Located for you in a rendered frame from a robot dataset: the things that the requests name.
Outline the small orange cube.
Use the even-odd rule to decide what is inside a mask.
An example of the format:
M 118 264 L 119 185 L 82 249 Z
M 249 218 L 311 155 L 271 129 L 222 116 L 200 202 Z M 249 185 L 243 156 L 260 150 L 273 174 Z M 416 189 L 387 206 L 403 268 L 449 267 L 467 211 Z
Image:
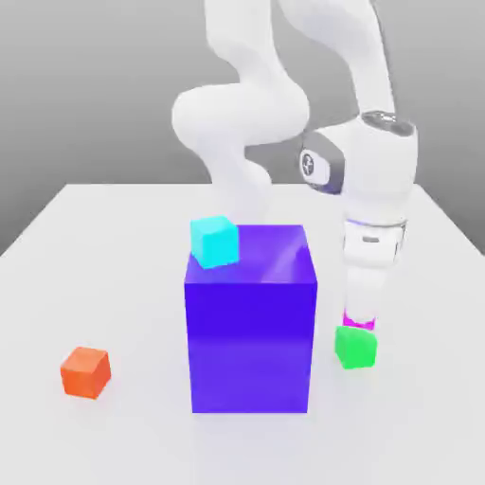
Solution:
M 62 363 L 61 376 L 67 395 L 96 400 L 112 376 L 109 354 L 76 347 Z

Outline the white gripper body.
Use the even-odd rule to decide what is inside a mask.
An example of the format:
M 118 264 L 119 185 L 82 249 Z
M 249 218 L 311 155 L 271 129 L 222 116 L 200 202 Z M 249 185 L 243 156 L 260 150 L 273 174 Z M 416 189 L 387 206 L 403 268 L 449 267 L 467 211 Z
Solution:
M 345 311 L 349 318 L 375 318 L 386 270 L 349 265 L 346 269 Z

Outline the large blue box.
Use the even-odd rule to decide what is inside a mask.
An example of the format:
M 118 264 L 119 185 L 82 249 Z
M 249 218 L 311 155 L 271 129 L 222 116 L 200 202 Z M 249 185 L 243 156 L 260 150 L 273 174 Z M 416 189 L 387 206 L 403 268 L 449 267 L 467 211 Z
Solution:
M 184 281 L 195 413 L 308 409 L 317 278 L 300 225 L 242 225 L 240 260 Z

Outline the small cyan cube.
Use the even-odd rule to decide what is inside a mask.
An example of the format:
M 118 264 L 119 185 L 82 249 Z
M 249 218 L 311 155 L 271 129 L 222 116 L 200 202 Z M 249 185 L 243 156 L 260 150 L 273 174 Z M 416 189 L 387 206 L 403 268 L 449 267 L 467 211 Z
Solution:
M 204 269 L 237 263 L 240 259 L 239 228 L 225 216 L 192 220 L 190 251 Z

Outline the small green cube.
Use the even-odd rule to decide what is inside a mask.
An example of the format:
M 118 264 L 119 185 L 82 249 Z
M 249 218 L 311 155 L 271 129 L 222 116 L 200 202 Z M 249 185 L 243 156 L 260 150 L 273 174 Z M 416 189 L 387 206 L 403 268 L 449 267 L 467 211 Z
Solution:
M 371 368 L 375 364 L 378 340 L 364 329 L 338 326 L 334 351 L 344 369 Z

